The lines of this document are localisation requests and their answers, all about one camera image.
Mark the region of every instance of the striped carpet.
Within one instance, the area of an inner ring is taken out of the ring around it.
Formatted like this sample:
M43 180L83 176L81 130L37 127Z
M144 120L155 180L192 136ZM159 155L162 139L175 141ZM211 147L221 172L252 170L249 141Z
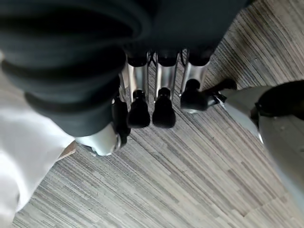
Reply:
M150 68L150 112L155 68ZM263 145L221 107L179 110L173 129L132 130L110 157L79 147L57 162L21 228L304 228ZM239 88L304 78L304 1L255 2L217 48L205 87L231 77Z

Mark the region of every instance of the white cloth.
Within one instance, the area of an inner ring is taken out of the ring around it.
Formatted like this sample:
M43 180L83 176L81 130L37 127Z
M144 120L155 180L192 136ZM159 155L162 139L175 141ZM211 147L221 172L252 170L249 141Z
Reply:
M74 138L34 112L0 71L0 227L29 201Z

